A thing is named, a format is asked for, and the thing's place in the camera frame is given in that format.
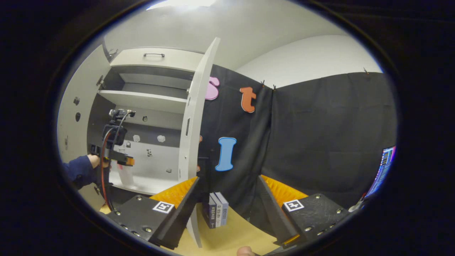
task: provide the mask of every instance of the cabinet handle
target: cabinet handle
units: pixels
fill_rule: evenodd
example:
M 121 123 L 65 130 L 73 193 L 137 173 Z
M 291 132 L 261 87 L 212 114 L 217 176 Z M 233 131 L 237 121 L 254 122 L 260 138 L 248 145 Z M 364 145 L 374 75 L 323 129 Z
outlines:
M 148 54 L 161 55 L 161 57 L 164 58 L 164 54 L 162 54 L 162 53 L 144 53 L 144 57 L 146 57 Z

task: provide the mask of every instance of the ceiling light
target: ceiling light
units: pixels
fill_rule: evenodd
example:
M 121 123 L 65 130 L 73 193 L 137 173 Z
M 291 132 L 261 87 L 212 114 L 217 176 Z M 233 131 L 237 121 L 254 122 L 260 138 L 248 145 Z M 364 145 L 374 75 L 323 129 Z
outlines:
M 154 4 L 147 8 L 147 10 L 156 9 L 165 6 L 211 6 L 216 0 L 166 0 Z

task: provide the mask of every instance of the cabinet door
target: cabinet door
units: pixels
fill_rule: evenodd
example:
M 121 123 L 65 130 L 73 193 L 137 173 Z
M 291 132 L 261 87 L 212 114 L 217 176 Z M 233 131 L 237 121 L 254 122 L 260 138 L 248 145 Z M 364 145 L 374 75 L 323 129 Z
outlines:
M 98 92 L 98 80 L 111 69 L 103 47 L 97 47 L 79 66 L 66 87 L 57 119 L 57 141 L 60 157 L 68 163 L 87 154 L 87 125 L 90 110 Z
M 209 46 L 196 71 L 194 72 L 191 82 L 190 92 L 188 94 L 187 106 L 183 114 L 182 133 L 180 136 L 179 149 L 179 182 L 196 176 L 197 151 L 199 149 L 199 135 L 201 132 L 202 111 L 204 109 L 205 93 L 212 71 L 213 59 L 220 42 L 215 38 Z M 191 214 L 187 223 L 188 231 L 199 247 L 202 247 L 199 229 L 197 227 L 196 208 Z

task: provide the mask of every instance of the human hand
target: human hand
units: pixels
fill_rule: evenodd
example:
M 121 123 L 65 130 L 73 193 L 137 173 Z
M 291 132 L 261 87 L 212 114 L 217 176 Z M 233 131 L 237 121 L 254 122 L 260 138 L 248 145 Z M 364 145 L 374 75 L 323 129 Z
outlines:
M 98 165 L 100 165 L 100 158 L 97 155 L 87 155 L 88 159 L 90 160 L 91 166 L 96 168 Z M 103 168 L 106 168 L 109 166 L 109 163 L 103 162 Z
M 237 256 L 258 256 L 258 255 L 251 250 L 251 247 L 243 246 L 237 250 Z

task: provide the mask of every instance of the cabinet shelf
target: cabinet shelf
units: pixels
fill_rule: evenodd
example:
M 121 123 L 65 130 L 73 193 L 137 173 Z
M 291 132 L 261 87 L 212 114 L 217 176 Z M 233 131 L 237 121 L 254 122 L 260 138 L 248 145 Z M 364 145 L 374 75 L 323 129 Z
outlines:
M 134 185 L 124 185 L 120 180 L 119 173 L 114 170 L 109 173 L 109 182 L 112 182 L 114 187 L 147 195 L 158 194 L 178 184 L 178 180 L 134 176 Z
M 164 112 L 183 114 L 185 112 L 186 99 L 142 93 L 101 90 L 98 92 L 105 99 L 118 106 L 130 106 Z

